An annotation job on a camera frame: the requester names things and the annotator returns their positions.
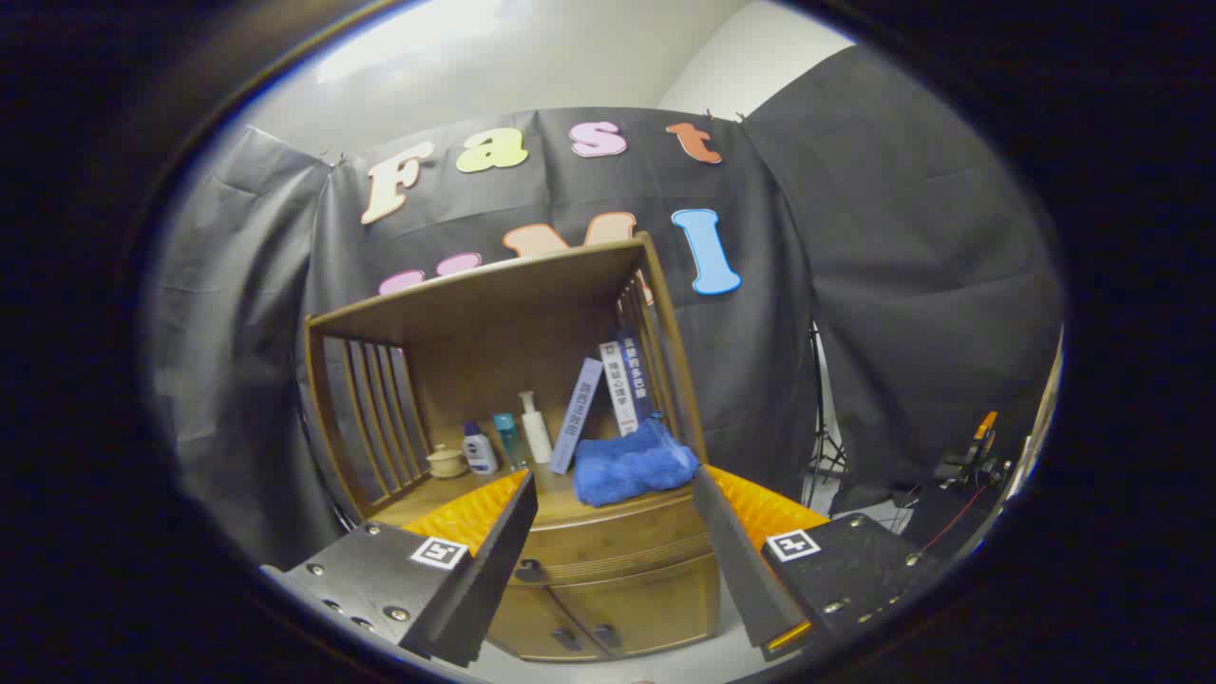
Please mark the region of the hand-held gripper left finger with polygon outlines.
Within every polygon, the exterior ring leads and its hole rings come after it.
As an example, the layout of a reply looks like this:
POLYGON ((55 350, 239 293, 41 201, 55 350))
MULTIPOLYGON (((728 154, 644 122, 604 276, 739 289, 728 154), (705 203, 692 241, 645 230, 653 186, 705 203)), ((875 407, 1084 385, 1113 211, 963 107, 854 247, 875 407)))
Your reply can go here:
POLYGON ((291 570, 261 566, 282 598, 342 639, 422 669, 477 661, 539 504, 523 470, 467 495, 482 522, 413 532, 366 522, 291 570))

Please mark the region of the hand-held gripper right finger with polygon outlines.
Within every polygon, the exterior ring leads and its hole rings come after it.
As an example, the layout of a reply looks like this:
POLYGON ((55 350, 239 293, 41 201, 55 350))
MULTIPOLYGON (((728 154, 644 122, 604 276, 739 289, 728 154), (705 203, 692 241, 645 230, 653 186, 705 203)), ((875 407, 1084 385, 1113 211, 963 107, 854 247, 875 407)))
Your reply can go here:
POLYGON ((824 658, 924 598, 941 564, 865 514, 834 521, 725 470, 692 481, 734 609, 764 658, 824 658))

